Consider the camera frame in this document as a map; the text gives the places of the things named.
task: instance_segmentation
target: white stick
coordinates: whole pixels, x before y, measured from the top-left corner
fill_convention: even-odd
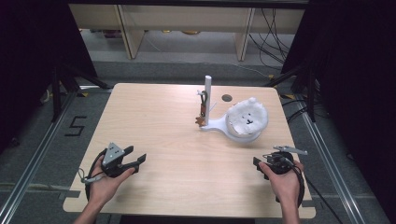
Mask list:
[[[210,112],[210,91],[212,88],[212,77],[205,76],[205,91],[207,93],[206,105],[205,105],[205,125],[209,124],[209,112]]]

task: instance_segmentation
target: cabinet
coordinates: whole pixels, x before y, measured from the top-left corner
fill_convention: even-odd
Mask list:
[[[133,59],[145,30],[207,31],[234,33],[238,61],[244,61],[249,33],[268,33],[271,8],[248,7],[155,7],[70,4],[78,24],[85,29],[121,30],[127,56]],[[304,14],[302,9],[277,9],[278,34],[294,35]]]

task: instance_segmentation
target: human hand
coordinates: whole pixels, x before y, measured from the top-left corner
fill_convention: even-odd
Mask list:
[[[101,168],[103,158],[104,156],[101,156],[94,165],[92,176],[103,175],[103,177],[100,180],[91,183],[89,199],[89,203],[96,203],[102,206],[104,206],[114,197],[120,184],[125,181],[129,176],[131,176],[135,171],[134,168],[130,168],[117,177],[113,178],[106,176]]]
[[[294,161],[294,164],[300,169],[301,172],[304,170],[304,166],[298,161]],[[272,190],[279,199],[280,203],[295,204],[298,207],[300,182],[294,171],[289,170],[283,175],[277,175],[264,162],[261,161],[259,165],[262,171],[268,176],[271,182]]]

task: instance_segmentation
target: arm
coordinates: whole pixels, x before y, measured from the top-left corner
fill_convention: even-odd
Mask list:
[[[294,161],[294,164],[303,171],[304,167],[301,163]],[[283,175],[277,175],[264,162],[261,161],[259,165],[260,168],[262,168],[262,171],[268,175],[273,192],[280,201],[283,223],[300,223],[298,213],[300,183],[296,174],[290,170]]]
[[[102,173],[100,164],[103,161],[103,157],[104,156],[100,157],[99,160],[96,162],[92,175]],[[100,180],[91,183],[90,200],[88,201],[84,210],[74,223],[93,223],[99,212],[105,206],[105,204],[110,201],[110,199],[112,199],[113,196],[116,194],[116,191],[119,188],[120,184],[133,173],[134,168],[131,168],[115,178],[104,176]]]

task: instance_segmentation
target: wooden table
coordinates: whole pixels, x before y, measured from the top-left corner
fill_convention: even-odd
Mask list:
[[[97,154],[110,142],[134,146],[123,163],[147,153],[140,172],[124,182],[103,213],[188,217],[281,217],[270,182],[252,164],[253,157],[273,152],[274,145],[293,146],[277,92],[272,88],[213,86],[211,119],[249,97],[256,97],[269,115],[267,128],[249,144],[220,132],[203,132],[195,117],[204,86],[118,84],[107,102],[80,165],[89,171]],[[221,99],[230,94],[231,102]],[[64,210],[81,212],[87,203],[78,175]],[[305,201],[312,201],[308,188]],[[301,218],[312,218],[315,207],[300,207]]]

